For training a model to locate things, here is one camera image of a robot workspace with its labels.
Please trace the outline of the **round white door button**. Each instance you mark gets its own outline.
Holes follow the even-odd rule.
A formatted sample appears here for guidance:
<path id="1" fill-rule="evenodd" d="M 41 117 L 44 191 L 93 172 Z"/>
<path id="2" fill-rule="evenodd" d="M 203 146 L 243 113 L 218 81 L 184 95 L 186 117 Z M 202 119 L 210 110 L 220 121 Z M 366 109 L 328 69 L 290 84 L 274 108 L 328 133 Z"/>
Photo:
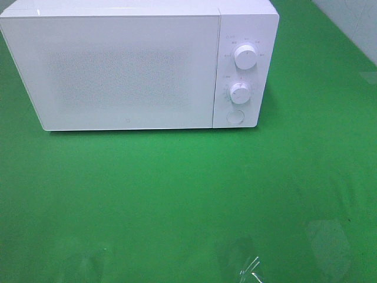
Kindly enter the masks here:
<path id="1" fill-rule="evenodd" d="M 230 124 L 240 124 L 244 120 L 244 112 L 241 110 L 231 111 L 227 115 L 227 122 Z"/>

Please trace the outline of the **white microwave knob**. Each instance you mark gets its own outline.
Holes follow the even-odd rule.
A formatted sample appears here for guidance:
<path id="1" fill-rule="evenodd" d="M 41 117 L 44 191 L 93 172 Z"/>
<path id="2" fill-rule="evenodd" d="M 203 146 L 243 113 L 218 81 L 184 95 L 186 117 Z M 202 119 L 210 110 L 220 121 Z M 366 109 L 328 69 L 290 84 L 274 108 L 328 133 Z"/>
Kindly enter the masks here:
<path id="1" fill-rule="evenodd" d="M 235 83 L 229 90 L 233 104 L 247 103 L 251 98 L 251 86 L 248 83 Z"/>
<path id="2" fill-rule="evenodd" d="M 257 49 L 252 44 L 243 44 L 234 51 L 234 62 L 237 68 L 248 70 L 257 63 Z"/>

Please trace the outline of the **white microwave door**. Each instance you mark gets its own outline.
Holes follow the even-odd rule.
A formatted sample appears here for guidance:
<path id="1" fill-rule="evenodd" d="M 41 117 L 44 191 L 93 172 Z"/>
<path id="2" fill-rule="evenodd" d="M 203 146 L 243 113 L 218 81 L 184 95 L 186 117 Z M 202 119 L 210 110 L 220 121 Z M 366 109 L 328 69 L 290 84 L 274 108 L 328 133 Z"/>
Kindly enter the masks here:
<path id="1" fill-rule="evenodd" d="M 46 131 L 209 128 L 219 16 L 3 18 Z"/>

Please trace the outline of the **white microwave oven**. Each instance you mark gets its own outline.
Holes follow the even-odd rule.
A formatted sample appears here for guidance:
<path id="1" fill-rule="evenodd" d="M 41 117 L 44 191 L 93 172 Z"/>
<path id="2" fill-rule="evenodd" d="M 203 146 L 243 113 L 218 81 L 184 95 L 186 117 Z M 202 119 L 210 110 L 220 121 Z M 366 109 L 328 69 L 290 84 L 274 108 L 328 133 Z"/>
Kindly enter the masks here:
<path id="1" fill-rule="evenodd" d="M 219 16 L 213 122 L 209 128 L 257 125 L 267 74 L 276 39 L 279 14 L 270 1 L 15 1 L 1 13 L 3 18 L 42 17 L 196 17 Z M 257 49 L 257 63 L 241 70 L 234 51 L 243 44 Z M 233 104 L 230 87 L 248 83 L 251 98 Z M 231 111 L 244 112 L 240 124 L 227 122 Z"/>

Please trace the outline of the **clear tape patch on table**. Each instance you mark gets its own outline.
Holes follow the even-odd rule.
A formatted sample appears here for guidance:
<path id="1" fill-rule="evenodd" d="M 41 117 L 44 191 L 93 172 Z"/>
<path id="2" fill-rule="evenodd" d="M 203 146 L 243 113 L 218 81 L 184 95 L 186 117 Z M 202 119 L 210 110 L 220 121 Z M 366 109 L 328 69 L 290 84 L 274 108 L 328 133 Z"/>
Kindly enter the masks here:
<path id="1" fill-rule="evenodd" d="M 306 227 L 316 264 L 327 282 L 339 282 L 350 268 L 350 244 L 337 219 L 315 220 Z"/>

